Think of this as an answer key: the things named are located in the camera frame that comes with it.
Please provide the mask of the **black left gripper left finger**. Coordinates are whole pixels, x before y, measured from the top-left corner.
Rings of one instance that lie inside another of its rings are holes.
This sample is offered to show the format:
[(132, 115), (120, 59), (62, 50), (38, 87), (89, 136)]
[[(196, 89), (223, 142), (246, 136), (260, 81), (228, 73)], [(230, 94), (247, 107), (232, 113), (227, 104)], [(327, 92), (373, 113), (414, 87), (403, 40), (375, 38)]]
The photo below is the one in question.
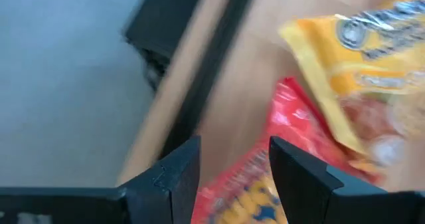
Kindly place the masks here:
[(201, 139), (192, 137), (117, 187), (3, 187), (2, 223), (190, 223)]

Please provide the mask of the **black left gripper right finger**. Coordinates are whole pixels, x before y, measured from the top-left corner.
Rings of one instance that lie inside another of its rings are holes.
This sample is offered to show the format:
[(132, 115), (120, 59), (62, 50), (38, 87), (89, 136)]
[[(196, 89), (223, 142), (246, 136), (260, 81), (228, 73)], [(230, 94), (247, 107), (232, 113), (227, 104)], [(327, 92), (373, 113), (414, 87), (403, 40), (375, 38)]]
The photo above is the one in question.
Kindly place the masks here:
[(272, 177), (289, 224), (424, 224), (424, 192), (387, 192), (270, 138)]

